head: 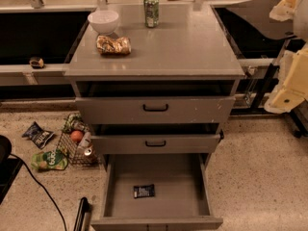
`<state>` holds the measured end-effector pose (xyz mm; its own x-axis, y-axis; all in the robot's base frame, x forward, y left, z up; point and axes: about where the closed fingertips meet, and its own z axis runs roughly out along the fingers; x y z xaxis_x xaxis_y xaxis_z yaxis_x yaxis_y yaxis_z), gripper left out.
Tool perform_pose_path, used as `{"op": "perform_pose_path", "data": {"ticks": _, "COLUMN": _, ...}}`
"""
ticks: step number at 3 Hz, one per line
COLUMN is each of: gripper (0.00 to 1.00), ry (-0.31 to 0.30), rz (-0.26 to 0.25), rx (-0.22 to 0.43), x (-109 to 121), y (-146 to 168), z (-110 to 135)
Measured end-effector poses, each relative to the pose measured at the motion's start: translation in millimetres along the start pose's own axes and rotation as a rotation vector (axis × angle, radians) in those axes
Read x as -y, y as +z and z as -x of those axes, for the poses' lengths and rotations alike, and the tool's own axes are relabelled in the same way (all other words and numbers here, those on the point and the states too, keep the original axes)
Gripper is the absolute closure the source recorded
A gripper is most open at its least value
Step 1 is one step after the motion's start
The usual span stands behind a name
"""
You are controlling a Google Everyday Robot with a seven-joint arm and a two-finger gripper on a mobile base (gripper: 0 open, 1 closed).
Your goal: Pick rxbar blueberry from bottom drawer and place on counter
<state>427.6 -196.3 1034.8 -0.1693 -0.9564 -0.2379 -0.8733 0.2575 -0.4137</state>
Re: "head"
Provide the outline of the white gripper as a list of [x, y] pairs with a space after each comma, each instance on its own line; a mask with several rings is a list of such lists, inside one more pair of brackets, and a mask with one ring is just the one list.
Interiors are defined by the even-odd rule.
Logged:
[[[299, 0], [281, 0], [269, 13], [277, 21], [292, 20]], [[289, 113], [308, 97], [308, 49], [293, 54], [283, 89], [274, 89], [266, 101], [265, 110], [274, 114]]]

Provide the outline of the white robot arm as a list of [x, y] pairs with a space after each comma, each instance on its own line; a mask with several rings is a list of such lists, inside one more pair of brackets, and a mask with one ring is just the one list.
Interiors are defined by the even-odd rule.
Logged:
[[281, 0], [272, 8], [269, 17], [277, 21], [291, 19], [295, 36], [305, 41], [295, 53], [284, 52], [278, 84], [264, 106], [267, 112], [283, 114], [308, 100], [308, 0]]

